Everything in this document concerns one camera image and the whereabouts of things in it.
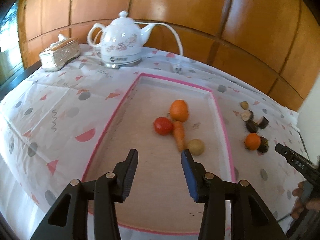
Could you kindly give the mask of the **person's right hand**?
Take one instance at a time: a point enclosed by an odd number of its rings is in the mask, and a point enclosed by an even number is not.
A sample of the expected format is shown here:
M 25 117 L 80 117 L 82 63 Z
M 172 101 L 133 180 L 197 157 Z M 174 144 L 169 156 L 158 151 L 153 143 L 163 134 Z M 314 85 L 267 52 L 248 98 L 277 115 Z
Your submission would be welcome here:
M 293 219 L 298 219 L 300 217 L 300 214 L 304 211 L 304 209 L 307 210 L 315 210 L 316 212 L 319 212 L 320 210 L 320 200 L 319 198 L 312 198 L 305 204 L 302 203 L 301 201 L 301 196 L 304 190 L 304 181 L 301 181 L 298 184 L 298 187 L 292 191 L 292 195 L 294 197 L 297 197 L 295 204 L 293 206 L 292 212 L 291 212 L 291 217 Z

